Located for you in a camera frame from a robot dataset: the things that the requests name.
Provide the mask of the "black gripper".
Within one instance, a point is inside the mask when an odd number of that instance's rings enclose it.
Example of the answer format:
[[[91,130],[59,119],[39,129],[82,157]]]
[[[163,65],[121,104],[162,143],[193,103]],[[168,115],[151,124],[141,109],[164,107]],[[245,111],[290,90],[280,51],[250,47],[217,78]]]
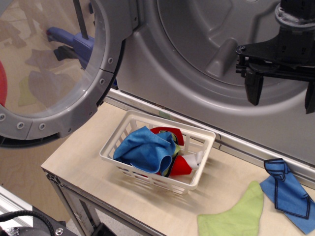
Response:
[[[248,101],[259,104],[264,77],[309,82],[306,114],[315,112],[315,30],[280,27],[274,38],[236,49],[236,72],[245,77]]]

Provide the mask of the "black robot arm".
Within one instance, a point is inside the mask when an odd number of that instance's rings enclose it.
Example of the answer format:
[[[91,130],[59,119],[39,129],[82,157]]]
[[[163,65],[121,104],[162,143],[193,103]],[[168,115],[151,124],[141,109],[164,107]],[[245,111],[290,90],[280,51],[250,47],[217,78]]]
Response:
[[[245,79],[248,101],[258,105],[264,77],[308,82],[306,113],[315,111],[315,2],[283,0],[275,16],[280,24],[274,38],[236,49],[236,73]]]

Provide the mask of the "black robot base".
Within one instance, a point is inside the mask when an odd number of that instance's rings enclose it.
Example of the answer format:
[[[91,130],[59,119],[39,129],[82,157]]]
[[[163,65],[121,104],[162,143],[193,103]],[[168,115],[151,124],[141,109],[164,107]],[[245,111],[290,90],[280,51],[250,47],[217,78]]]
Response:
[[[31,206],[15,205],[0,208],[2,236],[75,236],[65,222],[59,222]]]

